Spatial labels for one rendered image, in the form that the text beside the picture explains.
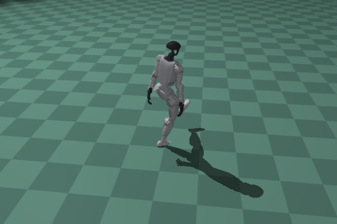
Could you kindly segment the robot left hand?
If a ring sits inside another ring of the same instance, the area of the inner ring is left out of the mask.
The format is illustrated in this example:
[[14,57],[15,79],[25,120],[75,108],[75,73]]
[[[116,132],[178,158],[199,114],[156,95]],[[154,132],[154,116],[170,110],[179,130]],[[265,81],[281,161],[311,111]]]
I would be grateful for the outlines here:
[[148,98],[148,103],[151,105],[152,103],[150,102],[151,98],[150,98],[150,94],[152,93],[152,88],[150,87],[149,90],[147,91],[147,98]]

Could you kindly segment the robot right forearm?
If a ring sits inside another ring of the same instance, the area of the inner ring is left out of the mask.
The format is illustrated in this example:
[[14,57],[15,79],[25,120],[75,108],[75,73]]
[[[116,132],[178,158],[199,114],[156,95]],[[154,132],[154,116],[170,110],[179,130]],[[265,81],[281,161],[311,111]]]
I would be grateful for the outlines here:
[[183,96],[183,90],[184,90],[184,85],[179,86],[179,90],[177,90],[177,96],[179,102],[182,102],[184,104],[184,96]]

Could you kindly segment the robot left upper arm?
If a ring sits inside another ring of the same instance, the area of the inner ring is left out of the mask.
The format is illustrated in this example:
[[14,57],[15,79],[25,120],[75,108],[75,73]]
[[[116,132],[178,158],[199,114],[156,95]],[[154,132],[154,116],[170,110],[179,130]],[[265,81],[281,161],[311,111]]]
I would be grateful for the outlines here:
[[160,59],[161,59],[162,56],[164,56],[164,55],[158,55],[156,57],[155,70],[154,70],[154,73],[153,73],[153,76],[155,76],[155,77],[158,77],[158,69],[159,69],[159,65],[160,65]]

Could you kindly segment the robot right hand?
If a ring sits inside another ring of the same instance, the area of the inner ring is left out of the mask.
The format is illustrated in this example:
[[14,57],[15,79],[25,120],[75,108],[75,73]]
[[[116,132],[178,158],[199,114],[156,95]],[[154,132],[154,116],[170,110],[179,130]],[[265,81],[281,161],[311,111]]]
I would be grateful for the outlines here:
[[179,102],[179,106],[180,106],[180,113],[177,115],[178,117],[181,116],[183,109],[184,109],[184,104],[182,102]]

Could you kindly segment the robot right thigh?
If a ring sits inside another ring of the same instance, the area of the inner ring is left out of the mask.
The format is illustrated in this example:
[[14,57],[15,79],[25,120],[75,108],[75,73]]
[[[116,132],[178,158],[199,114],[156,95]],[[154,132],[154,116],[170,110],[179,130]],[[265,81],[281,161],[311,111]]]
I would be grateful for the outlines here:
[[166,99],[166,103],[169,106],[169,117],[164,119],[164,124],[166,125],[166,123],[168,121],[172,121],[174,123],[178,111],[179,111],[179,101],[176,97],[172,97],[171,95],[169,95]]

